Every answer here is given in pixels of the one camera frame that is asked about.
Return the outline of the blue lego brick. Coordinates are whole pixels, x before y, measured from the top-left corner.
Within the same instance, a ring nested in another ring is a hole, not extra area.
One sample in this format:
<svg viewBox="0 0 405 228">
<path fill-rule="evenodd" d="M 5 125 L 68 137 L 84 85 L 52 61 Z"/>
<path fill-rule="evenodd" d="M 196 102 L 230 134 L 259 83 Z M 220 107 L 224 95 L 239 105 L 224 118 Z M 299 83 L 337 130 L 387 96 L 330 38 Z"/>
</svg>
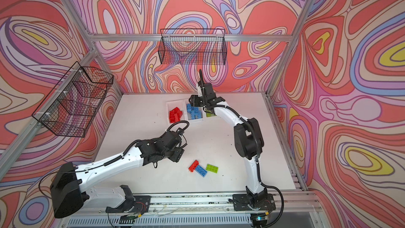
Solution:
<svg viewBox="0 0 405 228">
<path fill-rule="evenodd" d="M 203 115 L 200 111 L 200 109 L 198 107 L 192 107 L 192 111 L 191 111 L 191 119 L 195 120 L 195 119 L 202 119 Z"/>
<path fill-rule="evenodd" d="M 207 171 L 204 168 L 202 168 L 200 165 L 196 166 L 195 172 L 197 172 L 202 177 L 205 177 L 207 175 Z"/>
<path fill-rule="evenodd" d="M 188 113 L 191 113 L 191 111 L 192 111 L 192 106 L 189 103 L 186 104 L 186 110 Z"/>
</svg>

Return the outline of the blue lego brick top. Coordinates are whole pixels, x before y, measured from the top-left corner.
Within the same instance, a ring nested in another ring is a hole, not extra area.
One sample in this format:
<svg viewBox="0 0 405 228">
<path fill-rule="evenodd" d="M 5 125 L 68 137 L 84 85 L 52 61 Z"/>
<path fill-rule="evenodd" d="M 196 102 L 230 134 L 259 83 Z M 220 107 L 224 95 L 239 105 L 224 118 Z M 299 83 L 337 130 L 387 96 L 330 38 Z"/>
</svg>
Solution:
<svg viewBox="0 0 405 228">
<path fill-rule="evenodd" d="M 189 103 L 186 104 L 186 110 L 188 113 L 191 113 L 191 111 L 192 111 L 192 106 Z"/>
</svg>

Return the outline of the blue lego brick bottom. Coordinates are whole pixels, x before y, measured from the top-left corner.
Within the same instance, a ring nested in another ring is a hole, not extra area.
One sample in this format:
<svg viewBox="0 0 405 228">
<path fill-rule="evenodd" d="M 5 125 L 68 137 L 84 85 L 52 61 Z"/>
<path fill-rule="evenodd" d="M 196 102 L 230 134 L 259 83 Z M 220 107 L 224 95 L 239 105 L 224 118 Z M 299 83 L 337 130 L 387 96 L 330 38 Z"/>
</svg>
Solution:
<svg viewBox="0 0 405 228">
<path fill-rule="evenodd" d="M 202 168 L 200 165 L 196 166 L 195 172 L 197 172 L 202 177 L 205 177 L 207 175 L 207 171 L 204 168 Z"/>
</svg>

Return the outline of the green lego brick bottom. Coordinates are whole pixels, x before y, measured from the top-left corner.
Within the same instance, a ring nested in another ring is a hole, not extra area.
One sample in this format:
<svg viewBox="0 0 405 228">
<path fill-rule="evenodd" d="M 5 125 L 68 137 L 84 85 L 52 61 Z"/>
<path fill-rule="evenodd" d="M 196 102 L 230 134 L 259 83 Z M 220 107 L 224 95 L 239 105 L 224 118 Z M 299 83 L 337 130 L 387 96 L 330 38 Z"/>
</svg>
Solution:
<svg viewBox="0 0 405 228">
<path fill-rule="evenodd" d="M 207 164 L 206 165 L 206 171 L 217 174 L 218 173 L 218 167 L 214 166 L 214 165 L 211 165 L 211 164 Z"/>
</svg>

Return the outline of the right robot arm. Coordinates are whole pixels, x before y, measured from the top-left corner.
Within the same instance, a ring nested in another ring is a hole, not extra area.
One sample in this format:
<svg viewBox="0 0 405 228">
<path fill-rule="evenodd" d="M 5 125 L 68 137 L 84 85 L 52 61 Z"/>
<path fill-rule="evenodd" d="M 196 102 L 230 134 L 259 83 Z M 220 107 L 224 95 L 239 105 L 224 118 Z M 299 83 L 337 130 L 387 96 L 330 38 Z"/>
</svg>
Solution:
<svg viewBox="0 0 405 228">
<path fill-rule="evenodd" d="M 248 175 L 246 197 L 249 205 L 256 208 L 259 202 L 267 197 L 267 190 L 262 185 L 260 177 L 259 165 L 264 141 L 258 121 L 240 115 L 224 98 L 216 96 L 212 84 L 204 81 L 202 70 L 199 70 L 199 78 L 198 94 L 192 95 L 189 103 L 193 107 L 201 107 L 203 111 L 216 115 L 233 127 L 234 146 L 239 156 L 244 159 Z"/>
</svg>

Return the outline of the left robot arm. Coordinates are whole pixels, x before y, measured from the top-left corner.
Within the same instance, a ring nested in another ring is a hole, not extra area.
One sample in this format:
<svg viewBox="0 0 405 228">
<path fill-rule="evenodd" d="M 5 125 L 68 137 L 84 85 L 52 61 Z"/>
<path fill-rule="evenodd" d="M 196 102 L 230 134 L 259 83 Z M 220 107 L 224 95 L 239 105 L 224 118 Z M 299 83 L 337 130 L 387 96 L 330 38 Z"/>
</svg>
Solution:
<svg viewBox="0 0 405 228">
<path fill-rule="evenodd" d="M 148 164 L 157 167 L 163 159 L 179 162 L 185 147 L 182 137 L 188 127 L 189 122 L 181 120 L 160 137 L 137 139 L 119 154 L 79 166 L 72 162 L 62 165 L 50 186 L 54 217 L 61 219 L 78 212 L 91 199 L 91 187 L 108 178 Z"/>
</svg>

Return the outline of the right white bin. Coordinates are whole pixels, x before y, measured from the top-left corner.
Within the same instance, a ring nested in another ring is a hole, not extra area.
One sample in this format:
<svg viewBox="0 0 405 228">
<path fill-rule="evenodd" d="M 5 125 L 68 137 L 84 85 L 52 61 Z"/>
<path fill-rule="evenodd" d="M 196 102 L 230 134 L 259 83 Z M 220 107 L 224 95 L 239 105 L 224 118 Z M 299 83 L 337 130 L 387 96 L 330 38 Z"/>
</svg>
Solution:
<svg viewBox="0 0 405 228">
<path fill-rule="evenodd" d="M 207 118 L 209 117 L 216 117 L 216 113 L 215 113 L 215 108 L 214 105 L 217 105 L 218 102 L 213 101 L 213 102 L 201 102 L 202 105 L 202 110 L 205 113 L 205 116 Z"/>
</svg>

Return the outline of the white bin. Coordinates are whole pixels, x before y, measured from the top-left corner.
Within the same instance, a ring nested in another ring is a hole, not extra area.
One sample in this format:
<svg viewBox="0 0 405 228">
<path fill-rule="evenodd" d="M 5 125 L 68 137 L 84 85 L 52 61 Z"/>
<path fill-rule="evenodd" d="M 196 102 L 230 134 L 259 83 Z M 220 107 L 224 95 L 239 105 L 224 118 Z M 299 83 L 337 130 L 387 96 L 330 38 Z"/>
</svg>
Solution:
<svg viewBox="0 0 405 228">
<path fill-rule="evenodd" d="M 192 106 L 187 99 L 184 100 L 186 119 L 190 124 L 203 122 L 203 111 L 200 107 Z"/>
<path fill-rule="evenodd" d="M 217 105 L 218 102 L 213 101 L 213 102 L 201 102 L 202 105 L 202 110 L 205 113 L 205 116 L 207 118 L 209 117 L 216 117 L 216 113 L 215 113 L 215 108 L 214 105 Z"/>
<path fill-rule="evenodd" d="M 169 101 L 166 103 L 166 108 L 166 118 L 169 125 L 181 120 L 187 120 L 186 105 L 183 100 Z"/>
</svg>

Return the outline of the middle white bin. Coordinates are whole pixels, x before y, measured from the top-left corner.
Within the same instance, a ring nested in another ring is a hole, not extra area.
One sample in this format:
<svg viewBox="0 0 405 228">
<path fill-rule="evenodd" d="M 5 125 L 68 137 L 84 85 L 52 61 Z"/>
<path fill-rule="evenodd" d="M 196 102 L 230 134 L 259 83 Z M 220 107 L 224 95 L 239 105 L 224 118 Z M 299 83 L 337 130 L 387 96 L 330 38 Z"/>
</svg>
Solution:
<svg viewBox="0 0 405 228">
<path fill-rule="evenodd" d="M 186 119 L 190 124 L 203 122 L 203 111 L 200 107 L 192 106 L 187 99 L 184 100 Z"/>
</svg>

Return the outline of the left white bin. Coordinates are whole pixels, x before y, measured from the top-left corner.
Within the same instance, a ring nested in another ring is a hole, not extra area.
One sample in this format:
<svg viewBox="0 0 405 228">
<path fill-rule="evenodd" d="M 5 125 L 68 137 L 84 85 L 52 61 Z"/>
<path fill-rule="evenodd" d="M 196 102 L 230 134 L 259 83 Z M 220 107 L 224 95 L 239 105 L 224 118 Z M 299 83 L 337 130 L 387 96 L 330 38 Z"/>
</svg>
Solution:
<svg viewBox="0 0 405 228">
<path fill-rule="evenodd" d="M 166 118 L 169 125 L 181 120 L 187 120 L 186 105 L 183 100 L 169 101 L 166 103 L 166 108 Z"/>
</svg>

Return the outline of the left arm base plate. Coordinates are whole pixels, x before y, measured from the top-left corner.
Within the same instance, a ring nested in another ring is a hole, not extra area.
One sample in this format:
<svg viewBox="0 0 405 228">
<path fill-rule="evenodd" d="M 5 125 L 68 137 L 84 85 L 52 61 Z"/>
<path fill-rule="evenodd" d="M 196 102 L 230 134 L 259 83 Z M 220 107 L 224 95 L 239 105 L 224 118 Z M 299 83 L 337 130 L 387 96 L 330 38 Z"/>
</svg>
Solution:
<svg viewBox="0 0 405 228">
<path fill-rule="evenodd" d="M 139 213 L 143 214 L 149 211 L 151 196 L 136 195 L 133 199 L 126 199 L 116 208 L 106 207 L 105 212 L 110 213 Z"/>
</svg>

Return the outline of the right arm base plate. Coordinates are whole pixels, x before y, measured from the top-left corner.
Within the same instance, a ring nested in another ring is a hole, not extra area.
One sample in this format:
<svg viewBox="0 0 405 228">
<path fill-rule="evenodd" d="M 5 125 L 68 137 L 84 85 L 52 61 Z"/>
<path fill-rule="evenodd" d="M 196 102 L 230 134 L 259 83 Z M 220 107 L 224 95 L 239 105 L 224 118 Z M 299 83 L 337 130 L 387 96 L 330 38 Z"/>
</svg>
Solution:
<svg viewBox="0 0 405 228">
<path fill-rule="evenodd" d="M 268 195 L 248 195 L 234 194 L 228 201 L 233 204 L 235 211 L 269 211 L 276 210 L 275 201 L 272 194 Z"/>
</svg>

